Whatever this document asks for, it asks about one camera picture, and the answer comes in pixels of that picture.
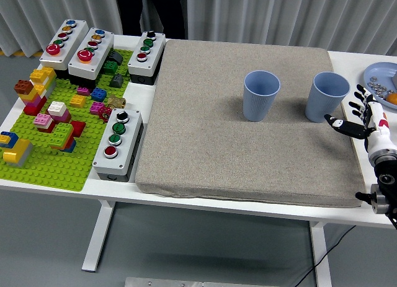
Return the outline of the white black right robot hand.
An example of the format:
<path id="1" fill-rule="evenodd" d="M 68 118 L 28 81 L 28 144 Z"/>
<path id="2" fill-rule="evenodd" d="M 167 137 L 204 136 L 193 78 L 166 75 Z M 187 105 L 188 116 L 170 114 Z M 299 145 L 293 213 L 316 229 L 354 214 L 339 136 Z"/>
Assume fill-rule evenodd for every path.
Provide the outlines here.
<path id="1" fill-rule="evenodd" d="M 396 145 L 391 140 L 390 127 L 382 104 L 360 84 L 357 85 L 354 96 L 361 101 L 361 104 L 349 102 L 349 105 L 353 108 L 352 113 L 361 119 L 361 124 L 341 120 L 330 114 L 325 114 L 325 120 L 338 133 L 364 140 L 365 150 L 372 166 L 375 166 L 383 156 L 390 156 L 395 160 Z"/>

